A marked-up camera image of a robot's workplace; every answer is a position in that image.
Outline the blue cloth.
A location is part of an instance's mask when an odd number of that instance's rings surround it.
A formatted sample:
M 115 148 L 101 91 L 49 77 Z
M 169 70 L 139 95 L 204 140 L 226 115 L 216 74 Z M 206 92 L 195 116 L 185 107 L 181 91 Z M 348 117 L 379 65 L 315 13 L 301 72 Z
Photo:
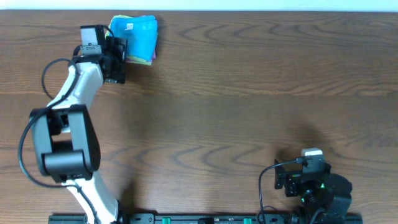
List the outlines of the blue cloth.
M 117 15 L 109 28 L 116 37 L 127 40 L 126 62 L 152 65 L 156 58 L 158 22 L 155 16 L 129 17 Z

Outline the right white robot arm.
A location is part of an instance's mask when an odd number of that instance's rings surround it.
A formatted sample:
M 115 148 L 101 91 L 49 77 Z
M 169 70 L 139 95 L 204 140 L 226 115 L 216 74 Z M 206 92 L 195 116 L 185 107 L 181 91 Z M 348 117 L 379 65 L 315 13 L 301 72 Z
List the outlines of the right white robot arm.
M 284 215 L 284 223 L 361 223 L 356 215 L 349 215 L 352 202 L 352 183 L 345 177 L 332 174 L 331 165 L 320 157 L 298 157 L 292 161 L 300 170 L 285 170 L 288 162 L 274 161 L 276 189 L 284 189 L 286 197 L 300 197 L 301 206 Z

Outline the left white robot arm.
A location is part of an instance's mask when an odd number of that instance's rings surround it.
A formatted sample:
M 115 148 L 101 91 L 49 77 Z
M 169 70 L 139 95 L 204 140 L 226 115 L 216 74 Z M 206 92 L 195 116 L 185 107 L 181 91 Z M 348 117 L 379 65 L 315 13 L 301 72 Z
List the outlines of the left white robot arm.
M 68 62 L 68 78 L 58 95 L 30 113 L 38 169 L 53 179 L 54 188 L 75 196 L 86 212 L 83 223 L 129 223 L 98 172 L 100 144 L 88 112 L 104 82 L 124 83 L 126 52 L 122 38 L 84 42 Z

